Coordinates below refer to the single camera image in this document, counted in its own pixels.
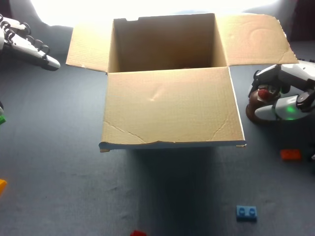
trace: bright white light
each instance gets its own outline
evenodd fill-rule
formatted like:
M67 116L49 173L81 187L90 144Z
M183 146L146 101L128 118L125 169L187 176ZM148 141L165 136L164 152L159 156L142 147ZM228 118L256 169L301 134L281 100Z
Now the bright white light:
M196 12L239 13L279 0L31 0L40 19L48 25L73 27L80 21L137 18Z

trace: orange lego brick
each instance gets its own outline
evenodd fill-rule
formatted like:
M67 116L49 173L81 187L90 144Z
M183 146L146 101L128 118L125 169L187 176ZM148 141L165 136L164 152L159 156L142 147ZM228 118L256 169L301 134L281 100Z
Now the orange lego brick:
M280 151L281 158L284 161L300 161L302 155L299 149L283 149Z
M6 186L6 181L0 179L0 195L3 192L5 186Z

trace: open cardboard box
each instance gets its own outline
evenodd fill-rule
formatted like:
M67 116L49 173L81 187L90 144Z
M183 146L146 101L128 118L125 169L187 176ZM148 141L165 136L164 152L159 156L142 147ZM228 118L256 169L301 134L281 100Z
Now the open cardboard box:
M108 72L101 151L245 145L229 66L283 63L274 17L212 13L80 24L67 58Z

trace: green lego brick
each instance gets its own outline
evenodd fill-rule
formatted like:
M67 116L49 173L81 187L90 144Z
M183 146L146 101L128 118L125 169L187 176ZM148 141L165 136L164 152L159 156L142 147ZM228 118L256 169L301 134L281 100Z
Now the green lego brick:
M0 116L0 125L5 123L5 122L6 122L6 120L5 120L4 116Z

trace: dark gray surface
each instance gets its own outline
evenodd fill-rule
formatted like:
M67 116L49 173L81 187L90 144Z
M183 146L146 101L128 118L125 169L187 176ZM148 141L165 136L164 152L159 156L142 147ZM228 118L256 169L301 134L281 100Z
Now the dark gray surface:
M245 116L253 73L231 74L245 148L114 150L99 153L107 77L64 64L71 29L47 27L27 3L18 20L52 48L57 72L0 65L0 236L313 235L315 179L307 162L284 163L282 148L310 153L312 117L260 127ZM258 222L237 223L236 205L257 206Z

